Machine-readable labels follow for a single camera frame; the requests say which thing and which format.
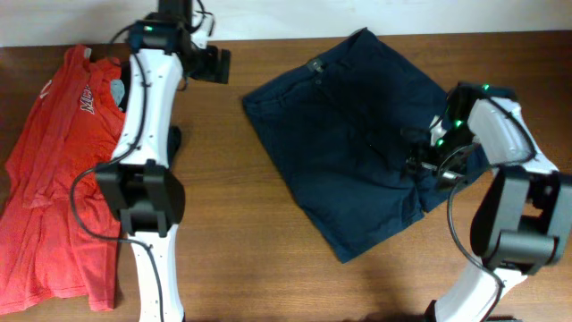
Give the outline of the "navy blue shorts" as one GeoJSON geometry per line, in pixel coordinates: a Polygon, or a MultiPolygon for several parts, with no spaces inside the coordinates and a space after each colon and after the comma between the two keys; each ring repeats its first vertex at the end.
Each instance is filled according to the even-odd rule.
{"type": "Polygon", "coordinates": [[[370,30],[242,105],[292,197],[343,263],[447,198],[430,171],[405,170],[410,145],[443,117],[446,92],[370,30]]]}

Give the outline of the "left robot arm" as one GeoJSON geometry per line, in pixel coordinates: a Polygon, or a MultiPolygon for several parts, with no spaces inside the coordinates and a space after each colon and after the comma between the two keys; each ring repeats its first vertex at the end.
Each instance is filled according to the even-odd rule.
{"type": "Polygon", "coordinates": [[[207,43],[215,17],[199,1],[161,1],[127,29],[130,81],[121,136],[97,183],[133,250],[142,321],[185,318],[175,243],[185,191],[171,170],[179,134],[171,124],[188,80],[225,84],[231,54],[207,43]]]}

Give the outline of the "red mesh t-shirt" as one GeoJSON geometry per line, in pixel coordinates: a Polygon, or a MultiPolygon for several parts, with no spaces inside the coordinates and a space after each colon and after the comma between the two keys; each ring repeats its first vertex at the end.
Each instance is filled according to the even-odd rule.
{"type": "Polygon", "coordinates": [[[83,45],[42,88],[5,163],[10,193],[1,215],[1,312],[23,311],[51,298],[88,296],[94,311],[114,308],[117,245],[86,234],[117,236],[94,175],[83,171],[110,159],[124,113],[111,85],[119,66],[91,61],[83,45]]]}

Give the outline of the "black garment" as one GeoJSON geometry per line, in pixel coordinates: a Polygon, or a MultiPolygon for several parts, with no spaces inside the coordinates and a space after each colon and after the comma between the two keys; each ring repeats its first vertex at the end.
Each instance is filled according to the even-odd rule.
{"type": "MultiPolygon", "coordinates": [[[[126,113],[128,109],[128,101],[130,95],[130,64],[128,62],[120,63],[121,77],[111,82],[111,93],[117,103],[118,109],[122,113],[126,113]]],[[[170,167],[173,160],[181,147],[182,142],[181,129],[178,126],[170,125],[167,139],[167,159],[170,167]]]]}

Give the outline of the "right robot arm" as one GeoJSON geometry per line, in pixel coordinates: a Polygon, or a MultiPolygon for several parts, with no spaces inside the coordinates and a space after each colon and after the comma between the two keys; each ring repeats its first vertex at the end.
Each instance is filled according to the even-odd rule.
{"type": "Polygon", "coordinates": [[[446,102],[445,112],[424,131],[428,140],[410,148],[406,170],[428,170],[448,191],[450,235],[468,264],[457,282],[429,304],[423,319],[491,321],[509,291],[563,257],[571,234],[571,177],[543,154],[513,90],[460,82],[446,102]],[[454,226],[453,201],[480,175],[467,168],[478,148],[493,181],[475,212],[465,248],[454,226]]]}

